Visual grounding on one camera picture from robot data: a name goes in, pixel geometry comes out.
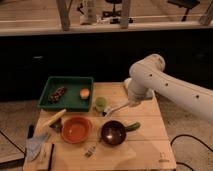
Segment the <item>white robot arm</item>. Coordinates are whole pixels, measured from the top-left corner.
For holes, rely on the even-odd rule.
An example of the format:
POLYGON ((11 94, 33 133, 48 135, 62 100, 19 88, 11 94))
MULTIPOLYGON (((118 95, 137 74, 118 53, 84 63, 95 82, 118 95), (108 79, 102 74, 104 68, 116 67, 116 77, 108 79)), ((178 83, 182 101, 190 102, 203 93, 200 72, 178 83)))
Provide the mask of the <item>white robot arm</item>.
POLYGON ((135 62, 129 69, 129 100, 141 102, 152 89, 213 124, 213 90, 169 76, 164 69, 165 61, 158 54, 135 62))

